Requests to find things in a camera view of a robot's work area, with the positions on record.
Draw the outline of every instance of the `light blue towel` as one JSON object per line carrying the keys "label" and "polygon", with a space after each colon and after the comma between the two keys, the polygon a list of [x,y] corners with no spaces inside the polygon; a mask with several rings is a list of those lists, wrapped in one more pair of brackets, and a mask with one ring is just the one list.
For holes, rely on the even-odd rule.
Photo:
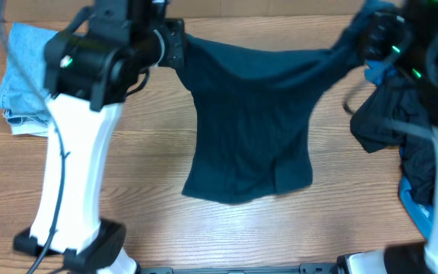
{"label": "light blue towel", "polygon": [[[54,30],[14,23],[9,35],[11,51],[44,96],[48,91],[43,89],[46,66],[43,50],[46,42],[56,33]],[[0,86],[0,109],[4,110],[3,116],[14,134],[45,135],[49,114],[10,60]]]}

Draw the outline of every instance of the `wooden table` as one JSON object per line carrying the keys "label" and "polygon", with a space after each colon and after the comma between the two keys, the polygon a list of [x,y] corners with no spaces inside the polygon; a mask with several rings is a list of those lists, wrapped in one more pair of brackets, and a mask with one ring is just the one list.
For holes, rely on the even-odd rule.
{"label": "wooden table", "polygon": [[[257,49],[329,47],[351,16],[188,20],[189,33]],[[36,24],[62,29],[65,22]],[[5,57],[0,50],[0,81]],[[396,149],[367,154],[349,131],[341,102],[363,79],[353,71],[318,103],[311,118],[313,185],[286,196],[221,205],[180,194],[195,150],[195,108],[174,71],[152,71],[129,98],[113,135],[101,194],[102,216],[126,224],[125,248],[143,266],[291,266],[421,235],[397,197]],[[356,97],[359,107],[373,90]],[[0,110],[0,273],[25,273],[33,258],[13,252],[31,225],[43,180],[46,140],[12,136]],[[41,273],[61,266],[49,258]]]}

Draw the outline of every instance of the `crumpled dark clothing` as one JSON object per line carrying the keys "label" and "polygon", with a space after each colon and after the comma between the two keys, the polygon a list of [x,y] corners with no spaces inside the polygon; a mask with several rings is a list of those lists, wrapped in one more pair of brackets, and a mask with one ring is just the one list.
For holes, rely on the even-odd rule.
{"label": "crumpled dark clothing", "polygon": [[430,118],[421,103],[420,93],[398,73],[384,77],[382,84],[353,115],[351,132],[368,153],[387,146],[403,146],[401,162],[412,187],[413,200],[432,205],[436,164],[431,140],[392,130],[382,123],[372,123],[370,117],[430,128]]}
{"label": "crumpled dark clothing", "polygon": [[188,36],[186,67],[177,75],[194,97],[198,125],[182,194],[240,203],[309,186],[310,114],[325,91],[363,64],[358,38],[370,15],[387,7],[368,0],[331,49],[266,52]]}

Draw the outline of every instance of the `fabric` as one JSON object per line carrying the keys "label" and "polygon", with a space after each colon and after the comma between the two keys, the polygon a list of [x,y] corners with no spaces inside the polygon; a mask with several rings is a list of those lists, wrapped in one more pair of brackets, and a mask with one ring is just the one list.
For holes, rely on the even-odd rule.
{"label": "fabric", "polygon": [[313,181],[309,118],[322,96],[362,65],[357,41],[370,15],[389,3],[367,1],[331,49],[265,52],[188,36],[177,71],[197,110],[197,145],[182,194],[241,203]]}
{"label": "fabric", "polygon": [[[11,51],[43,95],[48,94],[43,89],[43,49],[55,34],[54,30],[20,23],[14,23],[9,34],[8,45]],[[46,135],[49,115],[10,60],[0,86],[0,109],[3,110],[3,117],[11,125],[13,134]]]}
{"label": "fabric", "polygon": [[[377,65],[375,62],[370,64],[372,67]],[[352,117],[351,132],[368,153],[387,146],[402,146],[402,167],[411,184],[413,200],[417,204],[432,205],[436,172],[433,143],[367,121],[370,116],[382,117],[430,128],[429,115],[421,104],[420,94],[394,69],[377,81],[377,89]]]}

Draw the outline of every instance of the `wooden surface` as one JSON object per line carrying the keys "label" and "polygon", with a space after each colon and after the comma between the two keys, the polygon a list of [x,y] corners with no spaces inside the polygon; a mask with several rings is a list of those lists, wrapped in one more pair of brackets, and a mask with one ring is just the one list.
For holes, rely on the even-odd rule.
{"label": "wooden surface", "polygon": [[[350,16],[187,20],[188,32],[257,49],[331,46]],[[62,22],[39,23],[61,29]],[[0,81],[5,57],[0,50]],[[221,205],[181,196],[195,150],[195,108],[174,72],[151,81],[125,105],[113,135],[102,215],[126,224],[125,248],[143,266],[291,266],[421,240],[397,197],[398,151],[368,155],[349,131],[341,102],[363,78],[352,71],[311,118],[313,185],[286,196]],[[373,87],[353,102],[359,107]],[[11,250],[31,225],[43,179],[46,140],[12,136],[0,111],[0,273],[25,273],[33,258]],[[60,266],[47,259],[41,273]]]}
{"label": "wooden surface", "polygon": [[[403,0],[385,0],[401,4]],[[6,0],[8,21],[70,21],[94,0]],[[354,14],[364,0],[172,0],[172,18]]]}

